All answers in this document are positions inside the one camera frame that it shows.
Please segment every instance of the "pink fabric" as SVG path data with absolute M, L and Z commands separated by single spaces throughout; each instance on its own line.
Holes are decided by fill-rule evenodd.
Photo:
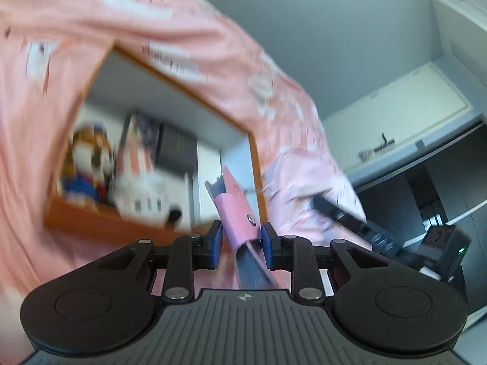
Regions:
M 112 250 L 52 236 L 43 230 L 42 216 L 75 102 L 114 40 L 253 130 L 263 172 L 280 154 L 299 148 L 323 161 L 307 173 L 329 179 L 336 191 L 348 185 L 337 169 L 326 166 L 332 159 L 313 101 L 252 38 L 205 0 L 0 0 L 3 365 L 19 363 L 32 350 L 19 322 L 23 297 Z M 274 180 L 278 185 L 296 181 L 295 168 L 280 163 Z M 349 190 L 346 196 L 363 215 L 355 194 Z M 296 226 L 301 217 L 288 208 L 279 211 L 283 204 L 270 201 L 271 222 L 279 234 L 290 233 L 288 228 L 300 234 Z M 310 237 L 327 242 L 332 235 L 328 231 L 327 239 Z M 235 286 L 233 262 L 225 258 L 218 271 L 195 276 L 197 287 Z

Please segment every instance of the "orange wooden edge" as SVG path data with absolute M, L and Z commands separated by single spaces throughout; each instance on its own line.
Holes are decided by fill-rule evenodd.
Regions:
M 104 243 L 111 243 L 120 246 L 130 244 L 131 242 L 137 241 L 141 238 L 151 239 L 155 245 L 169 245 L 176 238 L 190 233 L 189 231 L 168 231 L 161 227 L 154 227 L 135 221 L 129 221 L 127 219 L 122 219 L 115 209 L 102 204 L 97 205 L 98 211 L 90 208 L 75 206 L 68 203 L 64 197 L 58 194 L 57 182 L 62 172 L 65 155 L 69 145 L 69 139 L 71 138 L 72 127 L 75 124 L 79 109 L 85 102 L 89 89 L 92 87 L 99 70 L 103 66 L 108 55 L 112 52 L 119 53 L 128 60 L 139 65 L 142 69 L 148 71 L 152 75 L 155 75 L 160 80 L 168 82 L 170 85 L 187 94 L 196 102 L 199 102 L 206 108 L 210 109 L 212 112 L 216 113 L 233 126 L 247 133 L 249 137 L 255 186 L 257 188 L 262 187 L 259 155 L 257 152 L 257 144 L 252 132 L 246 130 L 245 127 L 243 127 L 240 123 L 236 122 L 230 116 L 224 114 L 215 106 L 208 103 L 203 97 L 195 93 L 193 90 L 187 89 L 177 80 L 162 74 L 160 71 L 140 60 L 132 52 L 126 50 L 119 44 L 114 43 L 112 48 L 107 51 L 107 53 L 103 56 L 103 59 L 93 71 L 91 80 L 77 97 L 75 108 L 73 108 L 73 113 L 70 116 L 66 130 L 63 133 L 63 139 L 59 142 L 61 154 L 53 169 L 52 178 L 50 180 L 47 193 L 48 202 L 44 216 L 44 224 L 47 228 L 53 229 L 53 233 L 69 233 L 81 238 L 102 241 Z M 257 203 L 259 207 L 260 220 L 261 222 L 266 222 L 267 208 L 263 194 L 257 194 Z

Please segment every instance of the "black round object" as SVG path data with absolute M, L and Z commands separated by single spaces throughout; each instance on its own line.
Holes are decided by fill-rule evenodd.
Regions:
M 415 356 L 450 349 L 468 309 L 445 283 L 389 265 L 354 270 L 335 295 L 333 314 L 357 342 L 377 352 Z
M 39 286 L 24 300 L 20 320 L 38 349 L 62 355 L 97 354 L 140 335 L 154 301 L 124 270 L 83 268 Z

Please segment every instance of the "pink bed sheet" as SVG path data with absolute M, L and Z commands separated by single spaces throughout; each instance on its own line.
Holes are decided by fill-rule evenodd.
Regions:
M 3 365 L 19 363 L 32 351 L 19 322 L 25 295 L 112 250 L 52 236 L 42 216 L 62 133 L 114 40 L 254 131 L 266 182 L 275 184 L 269 210 L 279 234 L 312 231 L 308 237 L 316 244 L 339 236 L 358 241 L 330 224 L 306 234 L 301 229 L 313 216 L 293 205 L 312 194 L 313 174 L 324 179 L 320 190 L 327 196 L 336 195 L 362 218 L 363 210 L 329 153 L 313 101 L 206 0 L 0 0 Z M 297 169 L 303 161 L 310 164 Z M 198 287 L 233 286 L 232 277 L 228 259 L 214 274 L 196 273 Z

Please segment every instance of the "white cabinet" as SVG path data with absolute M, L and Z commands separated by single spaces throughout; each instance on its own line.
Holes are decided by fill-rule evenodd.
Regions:
M 382 133 L 398 148 L 470 109 L 441 70 L 428 63 L 329 116 L 323 125 L 332 155 L 349 172 L 364 164 L 360 151 L 381 144 Z

